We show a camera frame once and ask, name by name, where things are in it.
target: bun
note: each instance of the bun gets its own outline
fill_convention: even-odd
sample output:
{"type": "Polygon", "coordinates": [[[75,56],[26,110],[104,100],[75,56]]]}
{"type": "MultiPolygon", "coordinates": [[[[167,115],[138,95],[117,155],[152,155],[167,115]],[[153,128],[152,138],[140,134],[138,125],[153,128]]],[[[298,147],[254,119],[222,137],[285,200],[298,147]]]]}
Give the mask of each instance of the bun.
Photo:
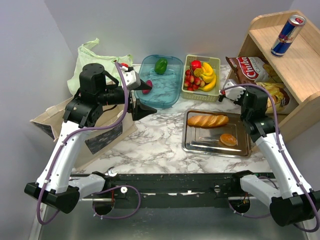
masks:
{"type": "Polygon", "coordinates": [[[188,119],[189,126],[198,126],[202,128],[211,128],[226,125],[229,118],[224,115],[196,115],[188,119]]]}
{"type": "Polygon", "coordinates": [[[220,141],[226,145],[226,146],[229,146],[229,147],[233,147],[235,145],[237,145],[237,139],[231,135],[231,134],[228,134],[228,133],[224,133],[220,136],[220,141]]]}

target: green bell pepper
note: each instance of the green bell pepper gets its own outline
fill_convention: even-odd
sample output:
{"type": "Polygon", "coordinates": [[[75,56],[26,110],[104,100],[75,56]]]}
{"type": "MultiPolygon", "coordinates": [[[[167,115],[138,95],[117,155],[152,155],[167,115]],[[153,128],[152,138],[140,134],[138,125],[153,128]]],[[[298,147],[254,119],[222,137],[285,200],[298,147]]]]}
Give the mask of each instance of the green bell pepper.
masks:
{"type": "Polygon", "coordinates": [[[164,74],[165,71],[167,70],[167,65],[168,65],[168,61],[165,58],[160,58],[154,66],[154,71],[157,74],[164,74]]]}

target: gray floor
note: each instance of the gray floor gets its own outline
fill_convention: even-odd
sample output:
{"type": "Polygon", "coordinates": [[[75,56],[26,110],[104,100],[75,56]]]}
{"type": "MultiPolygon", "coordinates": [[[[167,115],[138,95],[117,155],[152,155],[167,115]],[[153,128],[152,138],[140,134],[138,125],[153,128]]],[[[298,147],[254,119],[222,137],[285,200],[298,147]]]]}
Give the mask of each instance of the gray floor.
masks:
{"type": "MultiPolygon", "coordinates": [[[[251,202],[251,214],[264,214],[267,208],[251,202]]],[[[60,213],[43,226],[41,240],[305,240],[305,233],[293,226],[280,227],[271,217],[248,219],[221,208],[140,209],[122,220],[93,217],[92,203],[81,201],[70,213],[60,213]]],[[[129,213],[116,209],[114,216],[129,213]]]]}

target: red bull can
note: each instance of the red bull can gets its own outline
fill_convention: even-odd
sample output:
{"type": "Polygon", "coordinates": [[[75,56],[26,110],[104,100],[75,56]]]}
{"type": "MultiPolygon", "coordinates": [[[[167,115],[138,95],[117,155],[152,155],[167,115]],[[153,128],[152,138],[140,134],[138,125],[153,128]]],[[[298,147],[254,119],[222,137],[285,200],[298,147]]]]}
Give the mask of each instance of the red bull can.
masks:
{"type": "Polygon", "coordinates": [[[277,57],[283,56],[306,22],[307,20],[303,16],[292,15],[289,17],[288,21],[286,21],[282,28],[279,37],[273,44],[271,53],[277,57]]]}

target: white marble surface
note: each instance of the white marble surface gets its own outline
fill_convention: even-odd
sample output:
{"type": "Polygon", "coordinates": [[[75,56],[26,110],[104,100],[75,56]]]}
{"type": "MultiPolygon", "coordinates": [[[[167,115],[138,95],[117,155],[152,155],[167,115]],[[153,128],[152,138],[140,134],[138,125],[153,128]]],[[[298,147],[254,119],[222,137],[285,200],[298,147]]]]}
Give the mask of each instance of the white marble surface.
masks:
{"type": "MultiPolygon", "coordinates": [[[[229,71],[229,66],[221,66],[221,86],[229,71]]],[[[233,173],[243,170],[271,172],[260,152],[253,153],[250,158],[185,152],[182,149],[183,118],[189,108],[240,113],[240,107],[228,100],[212,103],[180,97],[172,108],[159,109],[157,114],[135,122],[138,128],[136,132],[81,172],[105,172],[112,166],[121,174],[233,173]]]]}

